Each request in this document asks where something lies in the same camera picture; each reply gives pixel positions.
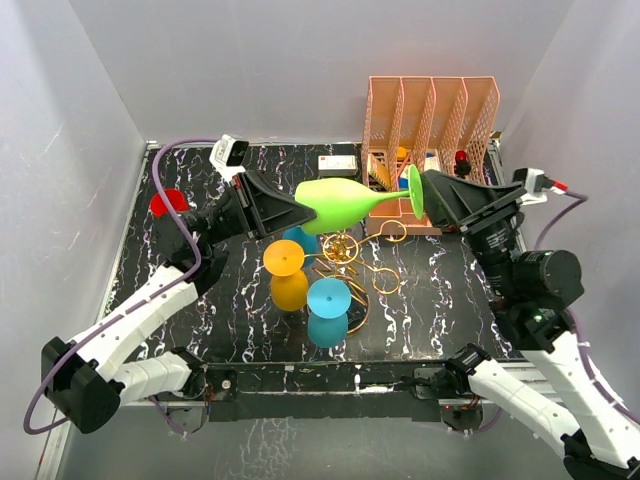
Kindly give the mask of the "green wine glass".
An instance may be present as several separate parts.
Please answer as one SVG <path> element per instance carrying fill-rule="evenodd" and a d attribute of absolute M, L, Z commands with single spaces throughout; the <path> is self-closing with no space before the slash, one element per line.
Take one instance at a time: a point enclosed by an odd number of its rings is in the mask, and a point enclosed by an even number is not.
<path fill-rule="evenodd" d="M 421 174 L 415 165 L 409 167 L 409 189 L 377 192 L 362 183 L 340 177 L 301 182 L 294 199 L 316 213 L 316 218 L 301 225 L 308 235 L 345 230 L 363 220 L 380 203 L 408 197 L 417 219 L 425 214 Z"/>

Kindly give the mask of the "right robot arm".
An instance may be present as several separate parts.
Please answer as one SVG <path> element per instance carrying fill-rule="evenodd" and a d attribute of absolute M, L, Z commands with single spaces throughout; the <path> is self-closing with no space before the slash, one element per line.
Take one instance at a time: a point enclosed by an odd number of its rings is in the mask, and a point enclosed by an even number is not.
<path fill-rule="evenodd" d="M 467 345 L 425 380 L 436 391 L 493 402 L 560 457 L 574 479 L 635 479 L 639 421 L 610 390 L 571 314 L 584 292 L 577 256 L 521 250 L 522 207 L 565 195 L 565 184 L 523 168 L 508 185 L 477 184 L 436 170 L 421 175 L 423 206 L 434 225 L 460 233 L 493 293 L 500 334 L 554 390 L 548 398 L 509 374 L 486 351 Z"/>

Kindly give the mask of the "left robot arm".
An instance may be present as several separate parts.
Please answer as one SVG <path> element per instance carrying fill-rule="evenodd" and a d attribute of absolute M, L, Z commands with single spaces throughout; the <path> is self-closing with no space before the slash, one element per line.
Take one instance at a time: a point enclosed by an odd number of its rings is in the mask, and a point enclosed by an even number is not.
<path fill-rule="evenodd" d="M 42 349 L 41 393 L 83 434 L 131 402 L 160 393 L 200 396 L 207 383 L 204 363 L 185 348 L 136 362 L 129 356 L 218 282 L 229 257 L 219 243 L 238 235 L 260 240 L 318 216 L 257 171 L 236 172 L 223 194 L 198 212 L 177 189 L 158 189 L 150 208 L 159 222 L 163 263 L 94 326 L 69 341 L 55 337 Z"/>

